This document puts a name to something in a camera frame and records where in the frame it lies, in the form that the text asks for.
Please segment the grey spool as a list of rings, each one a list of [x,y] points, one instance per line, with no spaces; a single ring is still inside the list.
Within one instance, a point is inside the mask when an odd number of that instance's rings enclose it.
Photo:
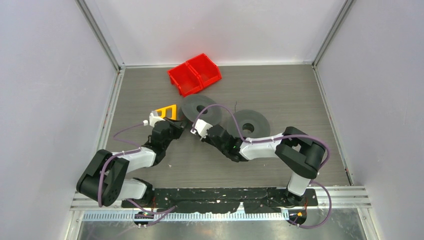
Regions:
[[[242,109],[233,115],[243,137],[264,138],[271,135],[270,123],[260,112],[251,109]]]
[[[191,123],[197,118],[199,113],[207,106],[217,104],[213,99],[201,94],[191,94],[183,98],[177,111],[177,120],[189,121]],[[218,125],[223,118],[221,109],[213,106],[206,109],[200,116],[201,120],[211,124]]]

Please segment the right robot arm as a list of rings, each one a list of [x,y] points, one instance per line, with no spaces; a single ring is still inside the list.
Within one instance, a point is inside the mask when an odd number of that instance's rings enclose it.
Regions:
[[[305,199],[307,186],[330,157],[326,143],[292,126],[283,133],[261,138],[235,137],[220,125],[192,132],[233,162],[280,159],[292,171],[284,193],[291,205],[299,205]]]

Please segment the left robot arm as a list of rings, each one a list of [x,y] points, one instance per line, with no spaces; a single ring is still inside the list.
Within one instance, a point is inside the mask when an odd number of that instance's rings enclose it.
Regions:
[[[173,140],[184,132],[187,121],[165,118],[156,122],[147,142],[136,149],[110,152],[98,150],[77,181],[76,191],[109,207],[117,200],[132,199],[141,207],[153,202],[153,186],[142,179],[127,179],[132,171],[158,165]]]

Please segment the yellow triangular plastic piece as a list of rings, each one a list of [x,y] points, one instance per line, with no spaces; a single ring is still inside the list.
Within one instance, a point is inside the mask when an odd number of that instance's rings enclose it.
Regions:
[[[172,104],[155,110],[159,117],[177,120],[177,105]]]

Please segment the left red bin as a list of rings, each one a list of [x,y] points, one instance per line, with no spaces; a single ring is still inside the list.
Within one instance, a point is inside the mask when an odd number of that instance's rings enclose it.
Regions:
[[[203,87],[199,75],[187,63],[182,63],[167,71],[172,85],[176,86],[178,93],[186,97],[200,92]]]

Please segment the red bin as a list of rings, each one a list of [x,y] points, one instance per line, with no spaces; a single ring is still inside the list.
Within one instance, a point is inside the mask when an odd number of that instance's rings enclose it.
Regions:
[[[199,76],[204,89],[222,79],[220,69],[205,53],[190,58],[186,63]]]
[[[186,97],[200,92],[203,87],[199,75],[187,63],[182,63],[167,71],[172,85],[176,86],[178,93]]]

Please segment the right red bin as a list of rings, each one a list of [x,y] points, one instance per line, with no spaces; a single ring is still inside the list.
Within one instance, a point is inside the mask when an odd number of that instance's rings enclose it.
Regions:
[[[199,76],[204,89],[222,79],[220,69],[205,53],[190,58],[186,63]]]

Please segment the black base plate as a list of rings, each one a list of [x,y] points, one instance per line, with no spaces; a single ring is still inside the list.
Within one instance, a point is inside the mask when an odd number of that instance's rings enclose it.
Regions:
[[[175,213],[234,213],[241,206],[247,214],[278,213],[281,208],[316,207],[314,189],[307,189],[301,198],[291,197],[285,188],[223,187],[223,188],[156,188],[148,190],[134,202],[160,212],[175,207]]]

